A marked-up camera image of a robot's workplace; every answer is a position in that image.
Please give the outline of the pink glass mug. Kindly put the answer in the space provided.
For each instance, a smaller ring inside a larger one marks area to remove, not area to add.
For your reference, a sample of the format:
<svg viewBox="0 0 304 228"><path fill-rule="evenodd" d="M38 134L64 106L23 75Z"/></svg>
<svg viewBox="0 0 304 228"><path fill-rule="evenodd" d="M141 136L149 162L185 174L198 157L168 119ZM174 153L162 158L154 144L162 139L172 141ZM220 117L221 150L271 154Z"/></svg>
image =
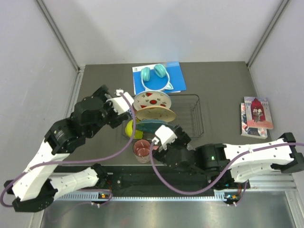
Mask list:
<svg viewBox="0 0 304 228"><path fill-rule="evenodd" d="M137 140L133 145L133 153L140 163L150 162L150 145L151 143L148 140Z"/></svg>

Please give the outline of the teal scalloped plate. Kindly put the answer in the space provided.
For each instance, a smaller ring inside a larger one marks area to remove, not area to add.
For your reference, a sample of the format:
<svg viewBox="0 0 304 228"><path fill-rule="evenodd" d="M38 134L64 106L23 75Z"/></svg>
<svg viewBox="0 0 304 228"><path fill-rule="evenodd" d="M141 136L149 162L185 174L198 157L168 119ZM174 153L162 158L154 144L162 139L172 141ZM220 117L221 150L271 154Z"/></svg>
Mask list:
<svg viewBox="0 0 304 228"><path fill-rule="evenodd" d="M174 127L162 120L141 120L136 124L136 130L144 133L155 133L162 125L173 129Z"/></svg>

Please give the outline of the black wire dish rack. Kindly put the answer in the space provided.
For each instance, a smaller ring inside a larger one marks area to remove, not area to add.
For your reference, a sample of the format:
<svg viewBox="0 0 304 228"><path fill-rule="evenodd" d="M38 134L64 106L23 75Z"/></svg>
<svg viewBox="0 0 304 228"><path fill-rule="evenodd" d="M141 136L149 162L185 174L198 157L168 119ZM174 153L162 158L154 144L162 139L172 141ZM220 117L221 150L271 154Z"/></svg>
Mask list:
<svg viewBox="0 0 304 228"><path fill-rule="evenodd" d="M171 98L169 108L176 114L175 120L167 122L173 127L179 125L192 139L199 138L204 133L203 121L201 117L200 100L197 95L168 95ZM143 138L154 133L144 133Z"/></svg>

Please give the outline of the lime green bowl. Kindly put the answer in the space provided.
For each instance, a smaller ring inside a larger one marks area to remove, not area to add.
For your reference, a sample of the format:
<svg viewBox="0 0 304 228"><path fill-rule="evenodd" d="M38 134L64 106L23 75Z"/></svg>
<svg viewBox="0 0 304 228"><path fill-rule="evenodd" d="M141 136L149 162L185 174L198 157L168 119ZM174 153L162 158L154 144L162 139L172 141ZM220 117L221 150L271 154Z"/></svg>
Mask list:
<svg viewBox="0 0 304 228"><path fill-rule="evenodd" d="M131 138L133 134L133 120L130 120L126 127L125 127L125 134L127 137ZM139 130L135 130L134 139L142 139L143 138L143 132Z"/></svg>

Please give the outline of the orange floral plate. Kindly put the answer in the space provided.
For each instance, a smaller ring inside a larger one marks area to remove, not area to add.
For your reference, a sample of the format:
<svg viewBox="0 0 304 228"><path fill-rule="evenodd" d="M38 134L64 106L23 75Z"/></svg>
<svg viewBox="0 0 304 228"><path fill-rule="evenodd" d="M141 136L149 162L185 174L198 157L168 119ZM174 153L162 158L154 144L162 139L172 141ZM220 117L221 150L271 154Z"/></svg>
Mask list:
<svg viewBox="0 0 304 228"><path fill-rule="evenodd" d="M163 106L149 106L137 111L136 117L139 120L161 120L171 122L175 120L176 114Z"/></svg>

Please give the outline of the white watermelon pattern plate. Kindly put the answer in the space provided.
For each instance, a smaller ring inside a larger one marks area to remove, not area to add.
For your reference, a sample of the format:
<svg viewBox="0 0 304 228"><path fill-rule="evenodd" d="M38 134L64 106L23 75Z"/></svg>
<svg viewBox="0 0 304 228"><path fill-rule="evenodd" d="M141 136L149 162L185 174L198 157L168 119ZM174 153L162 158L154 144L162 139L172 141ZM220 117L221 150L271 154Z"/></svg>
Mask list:
<svg viewBox="0 0 304 228"><path fill-rule="evenodd" d="M148 106L171 107L171 98L161 91L143 91L134 97L133 107L139 111Z"/></svg>

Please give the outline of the patterned blue red bowl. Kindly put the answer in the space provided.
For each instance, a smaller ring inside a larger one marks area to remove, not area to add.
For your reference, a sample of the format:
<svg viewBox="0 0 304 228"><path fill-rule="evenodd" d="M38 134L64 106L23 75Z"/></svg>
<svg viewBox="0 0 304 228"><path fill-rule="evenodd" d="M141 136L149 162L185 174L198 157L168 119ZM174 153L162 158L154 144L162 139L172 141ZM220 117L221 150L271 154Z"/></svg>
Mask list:
<svg viewBox="0 0 304 228"><path fill-rule="evenodd" d="M128 112L128 114L129 114L130 118L132 119L132 118L133 118L132 110L129 109L127 112Z"/></svg>

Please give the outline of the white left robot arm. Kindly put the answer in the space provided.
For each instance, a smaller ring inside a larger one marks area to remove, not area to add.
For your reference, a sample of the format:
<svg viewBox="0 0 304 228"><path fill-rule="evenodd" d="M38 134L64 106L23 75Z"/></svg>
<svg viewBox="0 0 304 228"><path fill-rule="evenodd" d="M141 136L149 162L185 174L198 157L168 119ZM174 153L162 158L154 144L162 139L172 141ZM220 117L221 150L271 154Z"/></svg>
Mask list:
<svg viewBox="0 0 304 228"><path fill-rule="evenodd" d="M55 122L46 133L40 148L26 169L14 180L4 184L4 194L14 195L11 207L16 212L39 212L61 196L83 188L103 188L107 185L107 172L101 161L120 153L97 160L87 160L92 166L64 177L52 178L51 174L76 148L93 138L105 125L116 128L130 116L134 117L133 98L128 92L116 91L111 96L103 85L92 95L74 106L68 118Z"/></svg>

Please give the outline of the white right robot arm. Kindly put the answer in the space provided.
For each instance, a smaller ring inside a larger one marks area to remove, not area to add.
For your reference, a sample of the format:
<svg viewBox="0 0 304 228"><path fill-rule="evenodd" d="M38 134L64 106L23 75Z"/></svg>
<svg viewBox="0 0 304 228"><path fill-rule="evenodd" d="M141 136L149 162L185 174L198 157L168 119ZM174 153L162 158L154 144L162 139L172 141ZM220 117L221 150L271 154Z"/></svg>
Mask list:
<svg viewBox="0 0 304 228"><path fill-rule="evenodd" d="M190 137L180 126L159 127L151 141L151 161L188 174L205 175L210 183L203 188L233 188L238 183L274 171L296 173L304 169L304 155L297 152L292 133L258 144L205 144L189 149Z"/></svg>

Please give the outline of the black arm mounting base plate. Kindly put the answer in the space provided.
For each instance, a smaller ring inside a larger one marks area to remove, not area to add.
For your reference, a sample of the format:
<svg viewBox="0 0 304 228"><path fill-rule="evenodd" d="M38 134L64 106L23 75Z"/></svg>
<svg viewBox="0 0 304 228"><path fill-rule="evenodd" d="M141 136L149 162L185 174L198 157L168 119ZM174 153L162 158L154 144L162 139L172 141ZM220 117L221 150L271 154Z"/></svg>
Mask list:
<svg viewBox="0 0 304 228"><path fill-rule="evenodd" d="M125 189L127 187L165 187L161 180L155 174L150 165L134 165L134 166L104 166L108 173L108 183L113 188ZM185 190L190 187L190 191L201 189L211 184L215 180L215 176L188 173L170 169L166 166L156 166L161 176L172 186ZM242 189L245 187L244 183L236 183L232 180L228 173L217 182L212 189L226 190L226 189Z"/></svg>

